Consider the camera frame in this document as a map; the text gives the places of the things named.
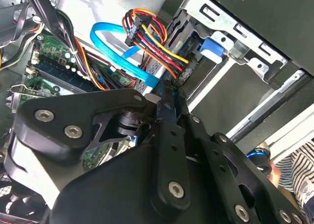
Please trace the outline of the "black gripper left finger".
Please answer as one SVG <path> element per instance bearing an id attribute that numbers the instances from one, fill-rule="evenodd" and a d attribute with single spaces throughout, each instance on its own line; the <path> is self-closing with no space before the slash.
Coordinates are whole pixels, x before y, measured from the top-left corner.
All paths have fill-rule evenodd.
<path id="1" fill-rule="evenodd" d="M 68 184 L 135 147 L 185 147 L 176 94 L 166 84 L 160 90 L 156 103 L 129 88 L 27 100 L 15 115 L 6 171 L 52 212 Z"/>

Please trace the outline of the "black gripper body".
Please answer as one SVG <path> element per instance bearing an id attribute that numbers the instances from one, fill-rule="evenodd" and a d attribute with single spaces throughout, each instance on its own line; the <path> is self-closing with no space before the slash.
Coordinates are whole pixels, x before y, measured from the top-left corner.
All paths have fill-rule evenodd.
<path id="1" fill-rule="evenodd" d="M 199 164 L 183 143 L 141 145 L 80 176 L 59 194 L 52 224 L 215 224 L 202 207 Z"/>

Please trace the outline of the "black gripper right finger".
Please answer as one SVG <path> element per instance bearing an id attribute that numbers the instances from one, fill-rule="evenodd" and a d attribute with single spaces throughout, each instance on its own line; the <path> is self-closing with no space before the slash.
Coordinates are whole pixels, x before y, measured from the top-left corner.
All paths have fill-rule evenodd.
<path id="1" fill-rule="evenodd" d="M 305 224 L 306 218 L 258 167 L 224 134 L 208 135 L 190 114 L 185 94 L 176 93 L 178 120 L 184 128 L 186 152 L 201 170 L 202 207 L 217 224 Z"/>

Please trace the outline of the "bare person hand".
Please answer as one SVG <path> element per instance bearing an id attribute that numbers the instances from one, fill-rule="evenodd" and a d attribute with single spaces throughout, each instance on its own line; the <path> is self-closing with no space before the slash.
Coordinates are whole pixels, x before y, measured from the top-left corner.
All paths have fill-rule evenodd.
<path id="1" fill-rule="evenodd" d="M 279 186 L 279 180 L 280 180 L 280 170 L 277 169 L 272 161 L 270 161 L 270 166 L 271 166 L 271 173 L 268 177 L 268 180 L 277 188 Z"/>

